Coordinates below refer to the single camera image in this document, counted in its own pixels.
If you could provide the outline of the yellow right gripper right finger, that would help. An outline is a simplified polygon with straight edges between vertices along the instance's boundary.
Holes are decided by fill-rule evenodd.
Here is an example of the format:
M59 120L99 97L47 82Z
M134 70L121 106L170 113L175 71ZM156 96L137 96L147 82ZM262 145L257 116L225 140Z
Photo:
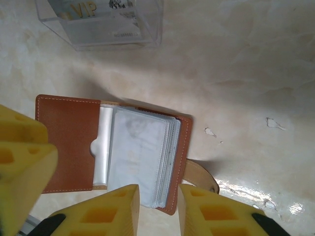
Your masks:
M287 236L262 210L189 184L178 188L182 236Z

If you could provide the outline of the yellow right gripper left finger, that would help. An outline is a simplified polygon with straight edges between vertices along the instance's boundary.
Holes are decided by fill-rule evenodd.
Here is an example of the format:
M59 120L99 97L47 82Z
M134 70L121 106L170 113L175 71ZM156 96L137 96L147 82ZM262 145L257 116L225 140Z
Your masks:
M54 212L33 236L135 236L140 194L131 184Z

